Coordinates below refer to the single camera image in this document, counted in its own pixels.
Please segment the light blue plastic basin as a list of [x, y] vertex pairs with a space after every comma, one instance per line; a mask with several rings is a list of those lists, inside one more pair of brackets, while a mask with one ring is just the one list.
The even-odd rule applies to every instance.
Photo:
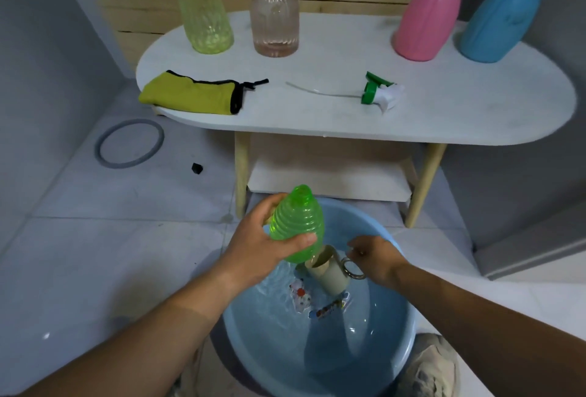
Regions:
[[[289, 284], [303, 278], [312, 305], [294, 310]], [[223, 320], [245, 370], [274, 397], [378, 397], [414, 344], [417, 316], [399, 293], [351, 280], [344, 311], [309, 319], [333, 298], [296, 265], [282, 261], [229, 305]]]

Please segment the clear pink spray bottle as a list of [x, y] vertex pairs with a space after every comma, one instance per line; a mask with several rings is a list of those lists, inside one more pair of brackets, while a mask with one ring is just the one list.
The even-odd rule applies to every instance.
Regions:
[[299, 46], [298, 0], [251, 0], [250, 21], [255, 50], [269, 58], [283, 58]]

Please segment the opaque pink spray bottle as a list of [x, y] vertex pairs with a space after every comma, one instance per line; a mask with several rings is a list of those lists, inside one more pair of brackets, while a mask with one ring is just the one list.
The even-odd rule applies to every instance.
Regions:
[[392, 36], [392, 47], [403, 58], [433, 60], [450, 37], [462, 0], [411, 0]]

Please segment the person's left hand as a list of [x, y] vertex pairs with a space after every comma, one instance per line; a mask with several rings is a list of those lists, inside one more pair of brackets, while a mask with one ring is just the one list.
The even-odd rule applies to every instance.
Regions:
[[263, 226], [286, 196], [286, 193], [277, 193], [259, 202], [240, 221], [220, 257], [216, 270], [233, 296], [258, 284], [284, 260], [265, 254], [265, 244], [271, 237], [265, 233]]

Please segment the person's right forearm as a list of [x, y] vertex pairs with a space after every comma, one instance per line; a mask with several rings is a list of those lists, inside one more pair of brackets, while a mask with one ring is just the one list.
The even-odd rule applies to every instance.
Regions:
[[494, 397], [586, 397], [586, 341], [409, 263], [385, 275]]

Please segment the beige cup with handle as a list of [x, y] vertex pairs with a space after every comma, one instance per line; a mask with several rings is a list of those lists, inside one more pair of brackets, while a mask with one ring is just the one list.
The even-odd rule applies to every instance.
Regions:
[[322, 249], [304, 262], [307, 272], [328, 295], [334, 297], [344, 292], [351, 280], [364, 280], [366, 275], [354, 273], [347, 268], [351, 260], [341, 257], [332, 245], [323, 245]]

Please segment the person's right hand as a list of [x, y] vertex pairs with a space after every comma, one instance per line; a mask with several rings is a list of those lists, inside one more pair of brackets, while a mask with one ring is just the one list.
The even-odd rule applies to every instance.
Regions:
[[360, 270], [367, 279], [394, 291], [401, 291], [400, 273], [411, 264], [390, 241], [377, 237], [377, 260], [369, 270]]

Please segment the person's left forearm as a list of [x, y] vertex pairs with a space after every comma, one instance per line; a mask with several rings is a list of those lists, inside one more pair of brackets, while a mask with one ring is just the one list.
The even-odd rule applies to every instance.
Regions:
[[17, 397], [165, 397], [244, 287], [212, 268]]

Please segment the green ribbed plastic bottle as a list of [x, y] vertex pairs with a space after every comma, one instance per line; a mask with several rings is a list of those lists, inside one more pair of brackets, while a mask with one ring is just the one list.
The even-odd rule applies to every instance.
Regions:
[[275, 240], [292, 238], [302, 233], [314, 233], [317, 240], [311, 246], [285, 260], [299, 265], [311, 260], [321, 251], [325, 233], [322, 207], [307, 185], [296, 186], [275, 208], [269, 221], [269, 235]]

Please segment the long colourful sticker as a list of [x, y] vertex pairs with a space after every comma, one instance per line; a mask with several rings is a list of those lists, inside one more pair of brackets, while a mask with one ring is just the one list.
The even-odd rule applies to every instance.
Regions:
[[350, 300], [349, 292], [345, 291], [337, 297], [333, 298], [329, 303], [319, 308], [312, 308], [308, 314], [309, 319], [323, 319], [332, 313], [334, 310], [344, 311]]

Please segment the person's beige right shoe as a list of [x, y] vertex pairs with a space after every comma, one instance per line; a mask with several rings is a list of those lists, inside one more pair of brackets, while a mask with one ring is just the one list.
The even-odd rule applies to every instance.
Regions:
[[459, 376], [449, 342], [442, 335], [417, 334], [393, 397], [459, 397]]

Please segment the white oval table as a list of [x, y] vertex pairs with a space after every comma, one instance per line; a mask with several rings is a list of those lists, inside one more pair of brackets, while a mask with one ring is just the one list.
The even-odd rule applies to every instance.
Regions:
[[[247, 92], [237, 115], [156, 107], [186, 125], [235, 132], [236, 203], [246, 189], [290, 192], [305, 184], [314, 195], [408, 202], [412, 227], [450, 144], [513, 146], [540, 140], [574, 114], [577, 95], [550, 59], [521, 43], [504, 60], [476, 63], [450, 38], [438, 56], [412, 62], [390, 38], [398, 16], [302, 13], [300, 46], [286, 58], [253, 47], [248, 12], [230, 14], [235, 43], [226, 52], [195, 52], [183, 27], [158, 38], [136, 67], [140, 90], [166, 70], [198, 81], [269, 83]], [[382, 114], [359, 99], [313, 95], [356, 94], [366, 72], [401, 84], [406, 98]]]

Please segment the white red cartoon sticker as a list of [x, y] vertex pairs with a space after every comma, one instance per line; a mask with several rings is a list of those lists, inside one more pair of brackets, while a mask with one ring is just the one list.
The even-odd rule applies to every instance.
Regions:
[[303, 313], [311, 307], [311, 293], [307, 290], [303, 278], [296, 278], [289, 284], [289, 294], [296, 312]]

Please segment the green white spray nozzle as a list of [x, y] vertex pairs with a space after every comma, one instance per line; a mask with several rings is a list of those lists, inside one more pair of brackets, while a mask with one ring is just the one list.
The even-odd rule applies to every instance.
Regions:
[[362, 105], [378, 106], [382, 114], [385, 114], [393, 107], [395, 107], [400, 101], [406, 98], [406, 89], [401, 84], [387, 81], [386, 79], [378, 75], [375, 75], [372, 72], [366, 72], [365, 78], [366, 84], [364, 86], [364, 89], [356, 94], [326, 93], [316, 89], [304, 88], [300, 85], [296, 85], [288, 81], [285, 82], [285, 84], [291, 88], [301, 90], [303, 92], [307, 92], [313, 95], [359, 99]]

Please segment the yellow-green cloth with black trim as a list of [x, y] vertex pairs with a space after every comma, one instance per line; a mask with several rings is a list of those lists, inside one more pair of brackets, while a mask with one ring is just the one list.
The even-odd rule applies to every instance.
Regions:
[[255, 82], [198, 81], [171, 70], [145, 85], [138, 100], [145, 105], [188, 113], [237, 115], [243, 107], [244, 94], [268, 79]]

